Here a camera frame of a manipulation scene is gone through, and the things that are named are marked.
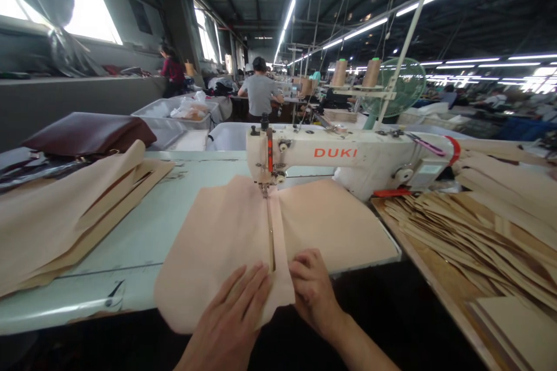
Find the white plastic crate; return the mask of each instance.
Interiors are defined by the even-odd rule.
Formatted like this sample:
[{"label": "white plastic crate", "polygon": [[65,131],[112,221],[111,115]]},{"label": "white plastic crate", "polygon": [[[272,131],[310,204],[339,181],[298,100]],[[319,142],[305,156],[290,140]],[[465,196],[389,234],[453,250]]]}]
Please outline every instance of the white plastic crate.
[{"label": "white plastic crate", "polygon": [[132,116],[141,117],[151,129],[172,129],[183,132],[187,130],[211,130],[220,123],[219,104],[210,101],[206,101],[205,104],[209,108],[209,114],[200,121],[172,119],[170,112],[180,107],[180,99],[176,98],[156,100],[135,111]]}]

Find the woman in red shirt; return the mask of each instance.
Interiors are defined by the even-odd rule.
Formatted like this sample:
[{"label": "woman in red shirt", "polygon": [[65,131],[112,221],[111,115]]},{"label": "woman in red shirt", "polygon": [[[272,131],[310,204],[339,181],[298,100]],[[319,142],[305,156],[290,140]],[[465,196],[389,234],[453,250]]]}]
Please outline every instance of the woman in red shirt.
[{"label": "woman in red shirt", "polygon": [[161,55],[164,57],[164,66],[161,75],[168,78],[167,88],[164,90],[163,98],[177,96],[184,87],[184,70],[176,52],[166,45],[161,46]]}]

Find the ceiling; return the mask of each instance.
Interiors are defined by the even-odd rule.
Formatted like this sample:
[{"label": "ceiling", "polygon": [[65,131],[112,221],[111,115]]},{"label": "ceiling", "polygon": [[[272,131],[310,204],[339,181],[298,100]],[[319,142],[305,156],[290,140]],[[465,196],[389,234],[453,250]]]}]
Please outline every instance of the ceiling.
[{"label": "ceiling", "polygon": [[[312,44],[315,36],[316,45],[322,45],[332,35],[337,38],[384,12],[388,1],[297,0],[295,21],[289,26],[285,43]],[[394,6],[405,1],[395,0]],[[207,2],[246,37],[250,48],[272,48],[274,53],[290,0]],[[382,27],[378,27],[352,38],[343,51],[331,48],[327,54],[331,60],[354,56],[355,61],[367,61],[382,56],[384,44],[385,54],[391,54],[401,48],[412,15],[407,13],[394,20],[387,41],[381,41]],[[557,50],[556,19],[557,0],[438,0],[424,6],[408,56],[432,60]]]}]

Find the factory floor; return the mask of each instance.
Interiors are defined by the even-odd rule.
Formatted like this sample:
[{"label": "factory floor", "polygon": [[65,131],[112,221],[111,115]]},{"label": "factory floor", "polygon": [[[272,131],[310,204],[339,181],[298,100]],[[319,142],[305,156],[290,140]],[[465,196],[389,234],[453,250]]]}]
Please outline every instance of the factory floor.
[{"label": "factory floor", "polygon": [[[340,305],[404,371],[484,370],[411,262],[343,274]],[[172,370],[189,337],[156,310],[43,330],[10,370]],[[6,342],[0,339],[0,348]],[[255,345],[249,370],[344,370],[339,356],[298,317],[279,309]]]}]

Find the sewing machine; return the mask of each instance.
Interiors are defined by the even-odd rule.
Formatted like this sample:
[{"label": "sewing machine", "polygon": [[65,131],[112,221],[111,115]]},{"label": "sewing machine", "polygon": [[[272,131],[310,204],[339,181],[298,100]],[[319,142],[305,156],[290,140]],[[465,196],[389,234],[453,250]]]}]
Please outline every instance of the sewing machine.
[{"label": "sewing machine", "polygon": [[267,197],[292,166],[338,167],[334,180],[367,201],[372,194],[392,196],[425,191],[460,155],[447,136],[401,130],[308,130],[286,126],[273,130],[262,122],[247,133],[247,162]]}]

